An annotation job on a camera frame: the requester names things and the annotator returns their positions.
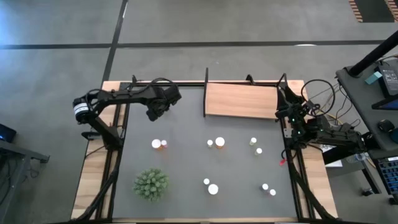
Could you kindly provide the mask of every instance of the small container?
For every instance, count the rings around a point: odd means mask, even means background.
[[[263,190],[263,191],[267,191],[268,190],[268,184],[262,184],[260,189]]]
[[[225,140],[222,137],[216,138],[217,149],[222,149],[224,145],[225,145]]]
[[[152,141],[152,147],[156,150],[161,150],[162,149],[162,142],[159,139],[154,139]]]
[[[207,146],[212,147],[213,146],[213,141],[212,140],[207,140]]]
[[[254,152],[254,154],[256,156],[260,155],[262,153],[262,149],[261,148],[257,148],[256,151]]]
[[[270,189],[269,190],[269,195],[275,196],[276,195],[276,191],[274,189]]]
[[[208,187],[209,194],[216,195],[218,193],[218,186],[215,184],[210,184]]]
[[[249,142],[249,145],[253,146],[256,142],[257,142],[256,138],[251,138],[250,142]]]
[[[167,149],[167,141],[166,140],[162,140],[160,143],[163,148]]]

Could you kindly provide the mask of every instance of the green plant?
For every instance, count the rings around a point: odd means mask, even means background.
[[[169,177],[160,169],[149,169],[137,176],[134,192],[150,202],[157,202],[169,185]]]

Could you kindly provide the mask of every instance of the white cap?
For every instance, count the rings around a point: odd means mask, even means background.
[[[154,140],[152,141],[152,147],[153,147],[154,149],[159,148],[161,145],[162,145],[162,143],[160,142],[159,139],[154,139]]]
[[[211,195],[215,195],[218,192],[218,186],[215,184],[210,184],[208,191]]]
[[[224,146],[225,140],[222,137],[216,138],[216,145],[217,146]]]
[[[268,190],[268,184],[263,184],[261,187],[263,190]]]

